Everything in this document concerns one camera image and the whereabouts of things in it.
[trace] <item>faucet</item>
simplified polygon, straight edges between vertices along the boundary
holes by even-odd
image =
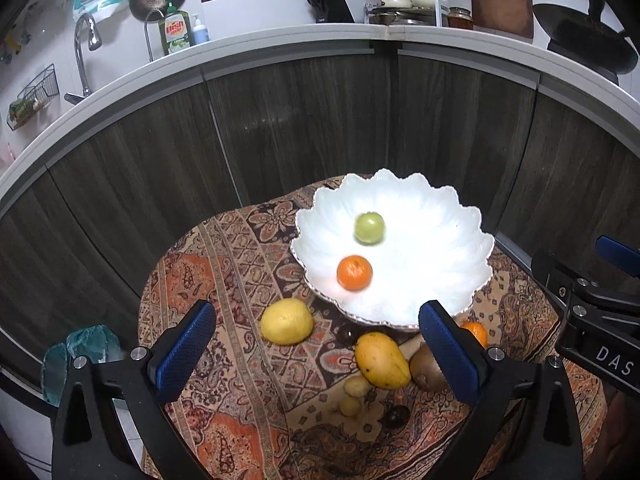
[[[68,101],[73,105],[77,105],[80,101],[92,94],[91,87],[86,79],[86,72],[84,71],[82,45],[80,44],[80,32],[82,31],[82,24],[85,22],[89,29],[89,51],[93,52],[102,46],[102,38],[100,37],[100,32],[98,32],[98,29],[95,26],[94,17],[88,13],[83,14],[78,18],[78,22],[76,23],[76,32],[74,34],[74,49],[76,51],[76,63],[78,64],[78,72],[80,73],[80,82],[82,83],[82,96],[65,94],[65,101]]]
[[[146,37],[146,49],[147,49],[147,50],[148,50],[148,52],[149,52],[149,63],[152,63],[152,62],[153,62],[153,60],[154,60],[154,55],[153,55],[153,53],[151,52],[151,43],[149,43],[149,31],[147,30],[146,26],[147,26],[147,25],[148,25],[148,23],[149,23],[149,17],[150,17],[154,12],[157,12],[158,14],[160,14],[160,17],[161,17],[162,19],[164,19],[164,14],[162,13],[162,11],[161,11],[161,10],[158,10],[158,9],[151,9],[151,10],[148,12],[148,14],[146,15],[146,18],[145,18],[145,37]]]

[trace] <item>glass jar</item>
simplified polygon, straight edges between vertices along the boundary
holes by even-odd
[[[464,7],[449,7],[447,20],[449,21],[449,27],[474,30],[474,20],[471,17],[471,11]]]

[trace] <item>white countertop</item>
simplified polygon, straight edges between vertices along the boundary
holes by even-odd
[[[605,104],[636,128],[640,128],[640,103],[631,95],[579,63],[519,40],[478,31],[415,25],[300,25],[210,41],[158,59],[116,79],[63,114],[25,148],[0,177],[0,198],[15,187],[20,176],[33,164],[42,165],[43,157],[44,160],[55,158],[56,154],[49,152],[73,129],[98,111],[141,88],[173,74],[233,54],[284,44],[327,40],[407,41],[462,48],[502,58],[549,74],[574,86]],[[636,140],[636,145],[640,146],[640,130]],[[14,189],[13,193],[19,194],[20,190]]]

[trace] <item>wire basket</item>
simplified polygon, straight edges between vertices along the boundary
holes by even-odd
[[[9,105],[6,123],[12,130],[20,128],[59,94],[56,70],[51,64],[25,86],[18,98]]]

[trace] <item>small potato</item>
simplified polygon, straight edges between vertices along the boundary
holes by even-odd
[[[370,389],[371,384],[363,376],[350,377],[344,381],[344,392],[351,397],[364,397]]]
[[[361,407],[360,400],[355,397],[346,396],[340,401],[340,411],[344,416],[356,416]]]

